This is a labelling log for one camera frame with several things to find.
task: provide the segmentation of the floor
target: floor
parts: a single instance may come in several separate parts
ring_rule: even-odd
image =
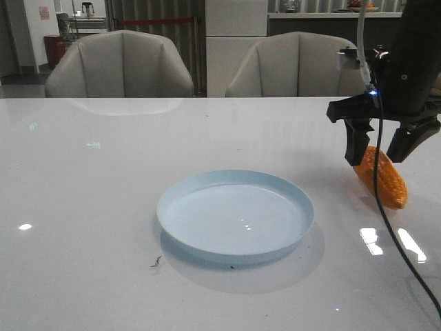
[[[0,78],[0,99],[44,98],[44,83],[49,74],[13,74]]]

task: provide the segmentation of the gray chair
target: gray chair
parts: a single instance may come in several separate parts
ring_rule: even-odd
[[[193,83],[173,42],[118,30],[73,43],[45,84],[52,98],[192,97]]]
[[[357,70],[338,70],[336,53],[354,44],[308,32],[267,37],[245,53],[226,97],[340,97],[364,90]]]

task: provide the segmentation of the orange corn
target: orange corn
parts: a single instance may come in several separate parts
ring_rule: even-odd
[[[375,151],[375,147],[367,146],[361,164],[353,167],[372,194],[374,194],[373,163],[375,162]],[[378,194],[382,204],[391,209],[403,209],[407,202],[406,182],[398,174],[389,157],[382,151],[380,151],[378,162]]]

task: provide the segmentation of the plastic plate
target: plastic plate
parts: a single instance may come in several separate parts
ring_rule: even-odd
[[[219,170],[184,179],[157,206],[159,223],[178,246],[199,258],[231,264],[291,252],[314,219],[309,197],[262,172]]]

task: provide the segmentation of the black wire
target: black wire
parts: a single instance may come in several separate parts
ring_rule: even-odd
[[[409,269],[412,271],[415,278],[418,280],[422,288],[426,291],[427,295],[429,295],[430,299],[432,300],[436,310],[438,311],[438,314],[440,315],[441,319],[441,306],[438,300],[436,299],[435,295],[431,291],[430,287],[426,284],[424,279],[421,277],[420,273],[415,269],[412,262],[407,257],[406,253],[402,249],[400,242],[397,239],[397,236],[395,235],[395,232],[393,231],[391,224],[387,218],[386,212],[384,211],[383,204],[380,200],[380,195],[378,194],[378,163],[380,160],[380,147],[381,147],[381,139],[383,134],[383,120],[384,120],[384,114],[383,114],[383,105],[381,102],[381,96],[378,92],[377,94],[378,98],[378,104],[380,109],[380,118],[379,118],[379,124],[378,124],[378,138],[377,138],[377,146],[375,151],[375,161],[373,163],[373,191],[374,195],[377,201],[378,209],[380,210],[381,216],[384,220],[384,224],[386,225],[387,230],[389,231],[389,234],[391,235],[391,238],[393,242],[395,243],[395,246],[398,249],[398,252],[400,252],[401,257],[404,259],[404,262],[406,262]]]

